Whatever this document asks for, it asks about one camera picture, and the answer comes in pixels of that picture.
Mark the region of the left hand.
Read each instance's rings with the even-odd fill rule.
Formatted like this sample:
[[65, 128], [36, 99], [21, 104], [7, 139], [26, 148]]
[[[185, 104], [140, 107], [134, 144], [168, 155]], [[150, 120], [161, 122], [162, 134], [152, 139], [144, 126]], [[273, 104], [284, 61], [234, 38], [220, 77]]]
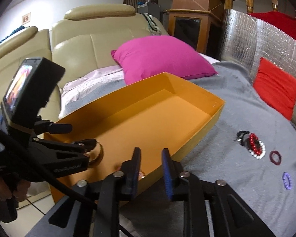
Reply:
[[11, 192], [4, 180], [0, 178], [0, 198], [11, 199], [12, 197], [15, 197], [18, 202], [22, 202], [26, 199], [26, 194], [30, 185], [30, 182], [26, 180], [21, 180], [18, 183], [17, 188], [13, 192]]

